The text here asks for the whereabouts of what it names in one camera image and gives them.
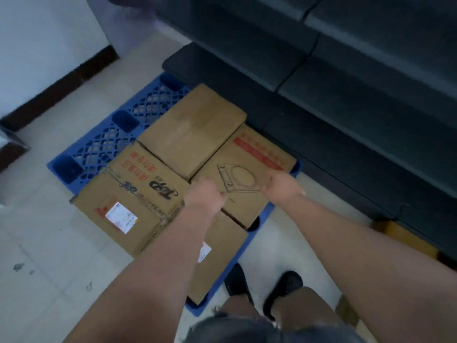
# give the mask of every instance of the hand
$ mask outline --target hand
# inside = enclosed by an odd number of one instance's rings
[[[305,190],[288,173],[270,170],[267,176],[270,182],[260,191],[275,205],[282,207],[290,198],[305,195]]]
[[[193,181],[184,194],[186,207],[200,207],[211,215],[216,215],[225,205],[225,193],[220,193],[214,180],[205,177]]]

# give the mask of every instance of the white label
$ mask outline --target white label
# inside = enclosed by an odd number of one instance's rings
[[[200,256],[198,257],[198,263],[201,263],[203,261],[203,259],[206,258],[206,255],[208,255],[210,251],[211,251],[211,247],[208,244],[206,244],[205,242],[203,242],[203,245],[200,249]]]
[[[105,217],[123,233],[130,231],[138,221],[138,218],[119,202],[106,213]]]

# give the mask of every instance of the forearm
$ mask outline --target forearm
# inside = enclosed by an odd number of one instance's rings
[[[283,208],[380,342],[411,334],[427,339],[430,307],[443,298],[455,301],[455,273],[437,261],[303,195]]]
[[[111,283],[68,339],[173,341],[212,219],[201,208],[183,208],[157,241]],[[77,332],[78,327],[84,332]]]

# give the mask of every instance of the red stripe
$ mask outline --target red stripe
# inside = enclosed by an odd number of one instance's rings
[[[272,168],[274,170],[278,170],[278,171],[282,171],[283,170],[283,168],[281,166],[279,166],[278,164],[275,164],[273,161],[271,161],[268,157],[263,155],[260,151],[255,149],[253,146],[251,146],[250,144],[247,144],[246,142],[244,142],[241,138],[239,138],[239,137],[235,138],[234,142],[239,147],[243,148],[249,154],[254,156],[257,160],[259,160],[260,162],[263,162],[268,167],[270,167],[270,168]]]

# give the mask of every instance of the foot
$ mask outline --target foot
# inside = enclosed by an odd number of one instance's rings
[[[244,276],[243,269],[239,263],[236,263],[235,266],[233,266],[232,270],[227,275],[224,284],[230,296],[245,295],[249,302],[254,305],[251,293],[249,292],[248,283],[246,282],[246,277]]]
[[[275,321],[275,318],[271,315],[271,307],[278,297],[284,297],[293,293],[295,290],[303,287],[302,277],[297,272],[287,271],[283,273],[276,283],[275,288],[271,294],[266,298],[263,304],[263,314],[270,319]]]

